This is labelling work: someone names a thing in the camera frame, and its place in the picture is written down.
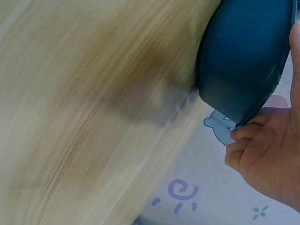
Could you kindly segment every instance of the purple swirl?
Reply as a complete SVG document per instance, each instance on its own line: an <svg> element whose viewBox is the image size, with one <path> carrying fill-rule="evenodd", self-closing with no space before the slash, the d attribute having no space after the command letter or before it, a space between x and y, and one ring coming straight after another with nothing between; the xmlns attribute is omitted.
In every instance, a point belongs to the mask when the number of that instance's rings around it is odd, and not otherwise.
<svg viewBox="0 0 300 225"><path fill-rule="evenodd" d="M176 184L180 184L182 186L182 188L179 189L180 192L187 191L188 184L182 179L175 179L169 184L169 187L168 187L169 195L177 200L182 200L182 201L189 200L189 199L193 198L199 191L199 187L194 186L194 190L190 195L177 195L174 193L174 188L175 188Z"/></svg>

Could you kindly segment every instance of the blue cartoon character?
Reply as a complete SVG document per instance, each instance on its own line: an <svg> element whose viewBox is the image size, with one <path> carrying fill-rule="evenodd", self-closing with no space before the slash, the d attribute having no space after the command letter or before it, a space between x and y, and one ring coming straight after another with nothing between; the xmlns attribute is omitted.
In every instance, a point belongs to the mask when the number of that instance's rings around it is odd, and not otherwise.
<svg viewBox="0 0 300 225"><path fill-rule="evenodd" d="M216 138L225 146L233 143L230 132L235 128L235 123L227 119L217 110L213 111L210 117L204 120L204 125L212 128Z"/></svg>

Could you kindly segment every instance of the finger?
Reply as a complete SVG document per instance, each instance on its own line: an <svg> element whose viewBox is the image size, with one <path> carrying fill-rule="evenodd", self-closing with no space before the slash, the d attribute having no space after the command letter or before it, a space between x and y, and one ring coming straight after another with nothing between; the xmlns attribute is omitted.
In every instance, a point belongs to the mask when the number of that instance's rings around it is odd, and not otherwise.
<svg viewBox="0 0 300 225"><path fill-rule="evenodd" d="M239 129L234 129L232 132L230 132L230 138L237 141L237 137L236 137L236 134L238 132Z"/></svg>
<svg viewBox="0 0 300 225"><path fill-rule="evenodd" d="M300 124L300 23L293 25L290 34L290 47L293 64L293 79L291 86L292 119Z"/></svg>
<svg viewBox="0 0 300 225"><path fill-rule="evenodd" d="M234 151L244 151L250 142L250 139L241 139L235 143L229 144L226 147L226 153L229 154Z"/></svg>
<svg viewBox="0 0 300 225"><path fill-rule="evenodd" d="M236 132L236 139L240 140L243 138L253 139L256 133L262 128L261 125L256 123L248 123Z"/></svg>
<svg viewBox="0 0 300 225"><path fill-rule="evenodd" d="M262 108L258 112L258 114L252 120L249 121L249 123L256 123L261 126L265 126L268 123L270 116L275 110L276 108L273 107Z"/></svg>
<svg viewBox="0 0 300 225"><path fill-rule="evenodd" d="M242 158L243 151L234 151L225 156L225 164L232 169L239 172L240 159Z"/></svg>
<svg viewBox="0 0 300 225"><path fill-rule="evenodd" d="M267 152L272 143L274 142L275 133L270 128L263 128L257 132L255 138L248 144L244 151L244 159L240 167L243 171L242 174L247 174L251 165L263 154Z"/></svg>

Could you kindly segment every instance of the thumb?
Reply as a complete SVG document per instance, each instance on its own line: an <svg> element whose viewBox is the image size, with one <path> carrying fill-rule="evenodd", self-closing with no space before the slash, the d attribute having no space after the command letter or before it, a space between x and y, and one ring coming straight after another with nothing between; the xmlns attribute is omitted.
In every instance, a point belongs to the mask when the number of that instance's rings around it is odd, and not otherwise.
<svg viewBox="0 0 300 225"><path fill-rule="evenodd" d="M290 34L293 78L291 86L292 123L300 125L300 22L296 22Z"/></svg>

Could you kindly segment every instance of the wooden surface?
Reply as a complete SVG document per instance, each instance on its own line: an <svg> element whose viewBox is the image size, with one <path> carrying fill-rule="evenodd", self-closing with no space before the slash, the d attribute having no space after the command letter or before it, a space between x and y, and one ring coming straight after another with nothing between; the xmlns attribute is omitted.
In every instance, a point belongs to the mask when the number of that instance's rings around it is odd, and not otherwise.
<svg viewBox="0 0 300 225"><path fill-rule="evenodd" d="M219 0L0 0L2 225L128 225L199 123Z"/></svg>

